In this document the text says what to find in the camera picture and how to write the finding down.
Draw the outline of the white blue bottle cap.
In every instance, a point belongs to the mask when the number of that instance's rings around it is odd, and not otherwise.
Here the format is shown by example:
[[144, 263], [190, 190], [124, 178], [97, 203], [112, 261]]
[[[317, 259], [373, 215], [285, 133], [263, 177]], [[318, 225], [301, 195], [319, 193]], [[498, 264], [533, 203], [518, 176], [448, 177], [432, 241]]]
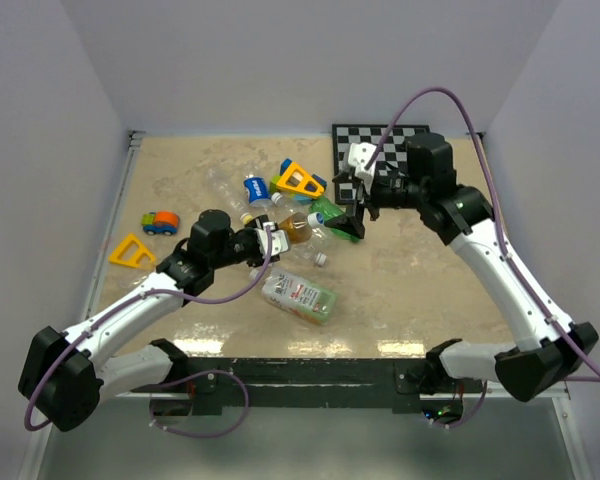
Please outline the white blue bottle cap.
[[320, 212], [313, 212], [307, 216], [307, 222], [312, 228], [316, 228], [324, 223], [324, 219]]

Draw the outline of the amber tea bottle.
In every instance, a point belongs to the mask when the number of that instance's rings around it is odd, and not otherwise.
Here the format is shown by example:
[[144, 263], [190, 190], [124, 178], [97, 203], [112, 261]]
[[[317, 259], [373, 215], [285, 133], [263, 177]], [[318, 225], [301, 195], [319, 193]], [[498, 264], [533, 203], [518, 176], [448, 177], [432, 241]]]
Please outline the amber tea bottle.
[[292, 245], [309, 241], [313, 233], [308, 217], [301, 212], [290, 214], [284, 220], [279, 221], [277, 226], [279, 230], [287, 234], [289, 242]]

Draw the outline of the clear bottle white cap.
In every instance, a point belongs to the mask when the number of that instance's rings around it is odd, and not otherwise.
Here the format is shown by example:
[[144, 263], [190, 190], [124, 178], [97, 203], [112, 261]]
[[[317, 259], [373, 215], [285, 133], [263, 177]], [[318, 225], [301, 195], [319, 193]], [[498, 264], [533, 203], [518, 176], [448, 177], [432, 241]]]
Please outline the clear bottle white cap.
[[317, 246], [311, 238], [302, 243], [292, 245], [290, 254], [295, 260], [303, 261], [311, 266], [324, 267], [327, 263], [327, 255], [320, 246]]
[[289, 196], [280, 192], [274, 192], [271, 195], [274, 204], [273, 217], [277, 222], [282, 222], [288, 218], [305, 220], [307, 218], [307, 209]]

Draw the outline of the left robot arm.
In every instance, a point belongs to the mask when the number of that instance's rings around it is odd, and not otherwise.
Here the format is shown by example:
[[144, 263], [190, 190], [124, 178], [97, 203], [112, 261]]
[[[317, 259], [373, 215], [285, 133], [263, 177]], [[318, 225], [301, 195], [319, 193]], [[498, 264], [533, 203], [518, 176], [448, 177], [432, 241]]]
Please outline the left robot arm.
[[81, 425], [104, 401], [145, 386], [176, 392], [195, 378], [189, 358], [160, 339], [132, 354], [129, 340], [189, 303], [211, 304], [203, 292], [217, 270], [245, 263], [262, 278], [291, 248], [289, 235], [262, 215], [233, 230], [229, 215], [206, 210], [139, 286], [100, 313], [63, 331], [40, 330], [32, 339], [18, 383], [28, 401], [24, 425], [38, 430], [32, 414], [62, 432]]

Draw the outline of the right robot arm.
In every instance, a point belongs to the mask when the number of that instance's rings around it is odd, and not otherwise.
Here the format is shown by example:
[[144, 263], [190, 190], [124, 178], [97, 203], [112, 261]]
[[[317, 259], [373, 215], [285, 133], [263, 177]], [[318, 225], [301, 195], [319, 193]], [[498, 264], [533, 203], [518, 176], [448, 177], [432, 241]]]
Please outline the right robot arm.
[[353, 187], [348, 211], [328, 226], [363, 238], [363, 219], [383, 209], [414, 209], [476, 275], [507, 322], [513, 344], [472, 345], [448, 340], [426, 354], [420, 377], [424, 393], [446, 393], [461, 379], [497, 382], [528, 402], [574, 373], [599, 340], [588, 322], [577, 324], [540, 287], [496, 222], [492, 205], [475, 187], [457, 180], [453, 149], [437, 133], [406, 138], [404, 167], [377, 171], [376, 147], [352, 143], [339, 156], [336, 184]]

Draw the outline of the green plastic bottle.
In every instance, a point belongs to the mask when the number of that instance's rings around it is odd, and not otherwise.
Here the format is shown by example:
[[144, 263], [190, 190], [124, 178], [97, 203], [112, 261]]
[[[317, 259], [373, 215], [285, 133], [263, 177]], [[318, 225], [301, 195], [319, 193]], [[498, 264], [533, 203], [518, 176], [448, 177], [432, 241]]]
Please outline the green plastic bottle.
[[[315, 213], [318, 212], [322, 215], [324, 222], [336, 218], [345, 213], [339, 206], [331, 202], [326, 196], [321, 196], [315, 200], [313, 200], [309, 205], [309, 212]], [[358, 243], [359, 239], [349, 235], [345, 232], [342, 232], [337, 229], [329, 228], [329, 231], [334, 237], [347, 240], [350, 243]]]

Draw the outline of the blue pepsi bottle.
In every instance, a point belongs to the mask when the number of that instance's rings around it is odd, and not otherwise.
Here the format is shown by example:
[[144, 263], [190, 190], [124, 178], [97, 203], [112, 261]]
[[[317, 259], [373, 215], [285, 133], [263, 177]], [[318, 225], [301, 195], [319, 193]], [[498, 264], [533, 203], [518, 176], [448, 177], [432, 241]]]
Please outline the blue pepsi bottle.
[[273, 202], [265, 180], [261, 176], [251, 175], [245, 178], [243, 185], [247, 194], [247, 201], [254, 208], [268, 208]]

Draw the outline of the clear bottle yellow cap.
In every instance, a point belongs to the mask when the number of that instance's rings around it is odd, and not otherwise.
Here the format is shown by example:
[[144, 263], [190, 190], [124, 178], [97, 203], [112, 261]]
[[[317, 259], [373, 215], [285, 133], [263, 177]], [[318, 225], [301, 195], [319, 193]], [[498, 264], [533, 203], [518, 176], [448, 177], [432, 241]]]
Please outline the clear bottle yellow cap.
[[243, 225], [253, 220], [244, 194], [235, 188], [222, 169], [219, 167], [209, 167], [205, 175], [205, 184]]

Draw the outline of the white green tea bottle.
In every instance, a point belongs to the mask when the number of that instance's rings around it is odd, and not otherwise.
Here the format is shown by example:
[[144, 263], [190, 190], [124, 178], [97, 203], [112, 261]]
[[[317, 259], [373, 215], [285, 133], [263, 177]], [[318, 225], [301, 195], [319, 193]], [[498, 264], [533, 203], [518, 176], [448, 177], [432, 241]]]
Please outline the white green tea bottle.
[[331, 290], [280, 267], [270, 268], [257, 289], [270, 305], [314, 325], [331, 318], [337, 300]]

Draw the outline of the yellow triangle toy block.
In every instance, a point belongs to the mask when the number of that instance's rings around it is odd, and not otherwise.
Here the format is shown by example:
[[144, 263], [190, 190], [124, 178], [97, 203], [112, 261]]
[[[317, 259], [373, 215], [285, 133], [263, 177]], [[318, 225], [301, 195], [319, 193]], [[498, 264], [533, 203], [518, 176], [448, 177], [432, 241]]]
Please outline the yellow triangle toy block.
[[157, 258], [135, 234], [129, 233], [109, 254], [108, 261], [126, 268], [150, 270]]
[[305, 195], [311, 199], [322, 196], [326, 191], [326, 181], [317, 174], [311, 174], [297, 162], [286, 159], [280, 165], [275, 187], [284, 192]]

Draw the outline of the colourful toy car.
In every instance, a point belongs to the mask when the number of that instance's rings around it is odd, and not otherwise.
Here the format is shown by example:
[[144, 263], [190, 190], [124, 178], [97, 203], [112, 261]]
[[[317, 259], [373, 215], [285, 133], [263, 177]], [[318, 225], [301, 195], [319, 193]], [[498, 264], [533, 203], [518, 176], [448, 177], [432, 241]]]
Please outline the colourful toy car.
[[147, 235], [172, 236], [178, 233], [180, 217], [170, 211], [148, 212], [142, 216], [141, 227]]

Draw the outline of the aluminium frame rail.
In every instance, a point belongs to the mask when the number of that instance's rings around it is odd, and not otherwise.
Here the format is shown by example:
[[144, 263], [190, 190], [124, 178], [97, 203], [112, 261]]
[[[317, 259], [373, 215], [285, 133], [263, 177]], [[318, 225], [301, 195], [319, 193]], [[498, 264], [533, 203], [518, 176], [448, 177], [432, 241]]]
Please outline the aluminium frame rail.
[[117, 228], [117, 222], [123, 209], [126, 199], [128, 184], [133, 174], [133, 169], [136, 164], [136, 159], [140, 153], [140, 149], [146, 132], [142, 130], [130, 130], [128, 132], [128, 148], [126, 157], [123, 162], [120, 180], [114, 191], [114, 197], [111, 204], [111, 210], [107, 218], [102, 241], [98, 250], [94, 271], [91, 280], [88, 284], [88, 289], [83, 306], [77, 317], [77, 322], [80, 323], [90, 318], [96, 313], [99, 298], [104, 284], [104, 279], [107, 272], [108, 255], [112, 247], [110, 246]]

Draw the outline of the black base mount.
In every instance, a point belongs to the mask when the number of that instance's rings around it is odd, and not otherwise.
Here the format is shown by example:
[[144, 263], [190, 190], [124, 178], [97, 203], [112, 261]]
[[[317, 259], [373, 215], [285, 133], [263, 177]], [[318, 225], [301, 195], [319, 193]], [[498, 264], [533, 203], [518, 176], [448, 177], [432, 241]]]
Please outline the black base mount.
[[420, 358], [222, 358], [191, 357], [175, 367], [169, 382], [194, 373], [201, 378], [186, 385], [140, 387], [142, 393], [193, 394], [196, 414], [219, 414], [225, 407], [241, 407], [244, 397], [232, 379], [238, 377], [252, 408], [371, 408], [397, 414], [419, 414], [442, 407], [455, 390], [454, 380], [431, 380]]

